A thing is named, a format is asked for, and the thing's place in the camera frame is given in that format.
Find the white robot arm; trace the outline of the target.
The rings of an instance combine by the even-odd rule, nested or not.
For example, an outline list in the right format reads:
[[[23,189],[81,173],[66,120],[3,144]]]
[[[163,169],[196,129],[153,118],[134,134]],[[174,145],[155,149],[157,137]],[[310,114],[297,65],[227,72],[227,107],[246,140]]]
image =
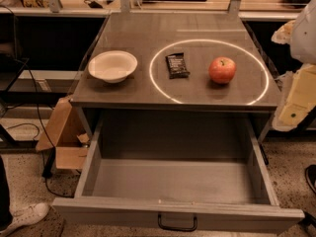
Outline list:
[[[290,54],[302,63],[316,63],[316,0],[311,0],[297,18],[281,26],[272,42],[288,44]]]

